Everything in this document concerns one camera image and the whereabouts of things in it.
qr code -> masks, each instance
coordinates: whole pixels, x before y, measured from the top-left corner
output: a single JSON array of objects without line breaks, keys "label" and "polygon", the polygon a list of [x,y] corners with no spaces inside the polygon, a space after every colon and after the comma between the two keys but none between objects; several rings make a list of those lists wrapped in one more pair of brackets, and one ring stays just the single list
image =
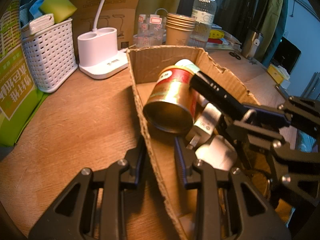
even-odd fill
[{"label": "qr code", "polygon": [[124,48],[127,48],[127,47],[129,47],[129,42],[128,41],[121,42],[121,49],[124,49]]}]

gold can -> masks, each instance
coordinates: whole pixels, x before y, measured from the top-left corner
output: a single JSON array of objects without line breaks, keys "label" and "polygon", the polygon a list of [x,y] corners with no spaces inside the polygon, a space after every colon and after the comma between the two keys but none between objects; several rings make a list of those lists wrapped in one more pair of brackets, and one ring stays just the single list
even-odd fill
[{"label": "gold can", "polygon": [[148,122],[170,133],[188,132],[193,125],[197,92],[189,87],[193,72],[183,66],[169,66],[143,108]]}]

wooden tabletop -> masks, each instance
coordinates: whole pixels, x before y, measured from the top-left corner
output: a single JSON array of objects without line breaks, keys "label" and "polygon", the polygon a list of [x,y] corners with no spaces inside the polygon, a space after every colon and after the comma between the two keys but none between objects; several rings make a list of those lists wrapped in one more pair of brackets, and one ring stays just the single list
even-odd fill
[{"label": "wooden tabletop", "polygon": [[[238,61],[228,51],[211,56],[233,71],[260,103],[276,106],[284,101],[260,64]],[[102,81],[75,71],[43,102],[14,150],[0,162],[2,204],[27,235],[83,167],[108,167],[135,147],[139,131],[128,69]],[[283,135],[295,141],[294,131]],[[139,189],[125,193],[125,207],[129,240],[178,239],[149,160]]]}]

water bottle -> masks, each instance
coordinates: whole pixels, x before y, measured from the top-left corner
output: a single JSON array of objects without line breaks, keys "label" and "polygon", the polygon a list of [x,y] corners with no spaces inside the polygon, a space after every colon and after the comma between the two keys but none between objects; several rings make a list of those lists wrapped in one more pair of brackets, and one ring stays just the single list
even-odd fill
[{"label": "water bottle", "polygon": [[196,26],[190,37],[190,46],[205,48],[216,10],[216,0],[195,0],[193,2],[191,16],[196,19]]}]

white wall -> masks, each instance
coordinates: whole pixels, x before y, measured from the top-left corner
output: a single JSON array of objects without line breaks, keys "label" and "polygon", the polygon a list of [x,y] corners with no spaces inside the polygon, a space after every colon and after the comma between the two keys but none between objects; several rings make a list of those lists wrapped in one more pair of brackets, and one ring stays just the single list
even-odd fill
[{"label": "white wall", "polygon": [[314,72],[320,72],[320,22],[299,3],[289,0],[285,30],[287,39],[301,50],[301,56],[290,74],[288,94],[300,96]]}]

